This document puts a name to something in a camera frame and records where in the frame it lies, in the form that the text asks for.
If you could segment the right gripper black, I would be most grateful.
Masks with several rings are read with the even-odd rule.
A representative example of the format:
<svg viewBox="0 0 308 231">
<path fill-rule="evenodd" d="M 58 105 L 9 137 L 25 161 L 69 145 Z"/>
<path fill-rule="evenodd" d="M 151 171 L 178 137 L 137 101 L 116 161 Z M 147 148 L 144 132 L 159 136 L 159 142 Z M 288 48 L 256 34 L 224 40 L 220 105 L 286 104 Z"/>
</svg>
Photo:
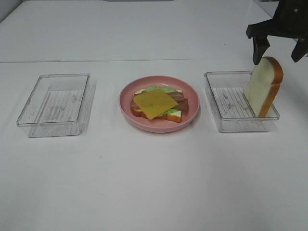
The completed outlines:
<svg viewBox="0 0 308 231">
<path fill-rule="evenodd" d="M 298 39 L 291 57 L 295 63 L 308 53 L 308 1 L 281 0 L 272 19 L 248 25 L 248 38 L 253 37 L 253 62 L 259 64 L 270 47 L 267 35 Z"/>
</svg>

